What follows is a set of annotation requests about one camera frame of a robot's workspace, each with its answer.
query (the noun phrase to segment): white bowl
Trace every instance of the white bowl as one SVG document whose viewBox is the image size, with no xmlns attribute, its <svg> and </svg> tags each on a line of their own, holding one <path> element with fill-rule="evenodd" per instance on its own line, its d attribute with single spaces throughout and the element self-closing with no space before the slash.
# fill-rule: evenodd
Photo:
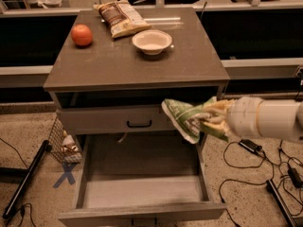
<svg viewBox="0 0 303 227">
<path fill-rule="evenodd" d="M 171 44 L 171 36 L 160 30 L 145 30 L 133 36 L 133 44 L 144 54 L 157 55 Z"/>
</svg>

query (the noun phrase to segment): wire basket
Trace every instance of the wire basket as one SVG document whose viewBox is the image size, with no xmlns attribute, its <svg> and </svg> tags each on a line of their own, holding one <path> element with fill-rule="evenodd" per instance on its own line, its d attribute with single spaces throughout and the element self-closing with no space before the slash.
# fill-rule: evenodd
<svg viewBox="0 0 303 227">
<path fill-rule="evenodd" d="M 50 153 L 60 163 L 79 163 L 81 161 L 81 153 L 77 147 L 66 148 L 63 141 L 66 138 L 62 122 L 56 117 L 51 132 L 48 137 L 48 145 Z"/>
</svg>

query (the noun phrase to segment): cabinet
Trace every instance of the cabinet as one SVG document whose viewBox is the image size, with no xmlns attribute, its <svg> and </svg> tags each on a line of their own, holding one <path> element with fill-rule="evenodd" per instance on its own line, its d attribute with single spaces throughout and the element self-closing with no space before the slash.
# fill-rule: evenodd
<svg viewBox="0 0 303 227">
<path fill-rule="evenodd" d="M 93 43 L 78 48 L 68 36 L 46 80 L 65 129 L 86 135 L 73 209 L 60 215 L 66 226 L 212 219 L 225 209 L 207 188 L 205 137 L 187 143 L 160 104 L 220 98 L 229 77 L 194 9 L 138 12 L 172 37 L 170 48 L 144 55 L 132 36 L 113 40 L 95 11 L 82 11 L 75 23 L 92 28 Z"/>
</svg>

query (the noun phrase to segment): blue tape cross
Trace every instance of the blue tape cross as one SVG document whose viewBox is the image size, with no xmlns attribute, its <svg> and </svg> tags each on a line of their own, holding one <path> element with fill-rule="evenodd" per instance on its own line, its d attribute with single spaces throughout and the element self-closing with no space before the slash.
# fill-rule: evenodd
<svg viewBox="0 0 303 227">
<path fill-rule="evenodd" d="M 72 164 L 66 164 L 66 163 L 63 163 L 62 164 L 62 167 L 64 169 L 64 173 L 63 175 L 57 180 L 57 182 L 53 185 L 54 188 L 58 188 L 61 183 L 63 183 L 63 181 L 65 180 L 65 178 L 67 178 L 68 182 L 70 184 L 74 184 L 76 181 L 75 181 L 75 178 L 72 174 L 72 170 L 73 168 L 76 166 L 76 163 L 72 163 Z"/>
</svg>

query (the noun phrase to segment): concrete floor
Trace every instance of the concrete floor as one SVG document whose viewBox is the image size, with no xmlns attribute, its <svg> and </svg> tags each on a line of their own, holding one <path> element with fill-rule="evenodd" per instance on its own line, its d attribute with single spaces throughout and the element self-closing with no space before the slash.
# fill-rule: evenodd
<svg viewBox="0 0 303 227">
<path fill-rule="evenodd" d="M 16 105 L 0 105 L 0 138 L 14 146 L 26 164 L 32 162 L 38 148 L 45 139 L 48 139 L 52 125 L 56 118 L 52 107 L 32 105 L 29 107 L 17 107 Z M 278 147 L 279 140 L 256 139 L 256 143 L 261 145 L 267 157 L 274 163 L 279 162 Z M 227 143 L 214 137 L 208 136 L 205 148 L 205 177 L 212 191 L 215 202 L 220 202 L 219 187 L 226 179 L 238 179 L 251 183 L 263 183 L 270 179 L 273 169 L 268 162 L 260 168 L 237 169 L 228 166 L 223 159 L 223 152 Z M 303 149 L 298 144 L 284 142 L 283 150 L 290 156 L 303 160 Z M 17 153 L 0 141 L 0 166 L 25 168 Z M 231 145 L 226 152 L 226 159 L 230 165 L 236 166 L 255 166 L 260 162 L 260 158 L 249 153 L 237 144 Z M 303 168 L 299 167 L 294 161 L 291 165 L 302 173 Z M 80 165 L 77 165 L 72 174 L 77 179 Z M 287 174 L 287 166 L 281 166 L 283 174 Z M 66 179 L 55 188 L 54 184 L 63 174 L 62 165 L 50 154 L 45 153 L 42 161 L 37 168 L 34 178 L 23 198 L 23 204 L 31 203 L 32 219 L 35 226 L 39 227 L 62 227 L 57 217 L 59 213 L 69 211 L 75 185 L 70 184 Z M 280 182 L 280 172 L 275 167 L 275 183 Z M 3 213 L 8 205 L 16 187 L 16 183 L 0 183 L 0 210 Z M 293 187 L 290 180 L 285 182 L 286 188 L 298 197 L 299 190 Z M 289 206 L 291 213 L 295 214 L 301 210 L 302 205 L 290 198 L 288 194 L 279 188 L 280 194 Z M 287 226 L 273 196 L 267 192 L 265 185 L 256 186 L 244 183 L 227 182 L 223 186 L 223 197 L 228 204 L 228 210 L 232 218 L 240 226 Z M 20 214 L 17 214 L 8 226 L 19 226 L 21 222 Z M 0 219 L 0 226 L 6 223 Z M 21 226 L 33 226 L 30 221 L 30 208 L 26 207 L 25 217 Z M 234 226 L 226 212 L 216 220 L 189 221 L 168 224 L 168 226 L 179 227 L 212 227 L 212 226 Z"/>
</svg>

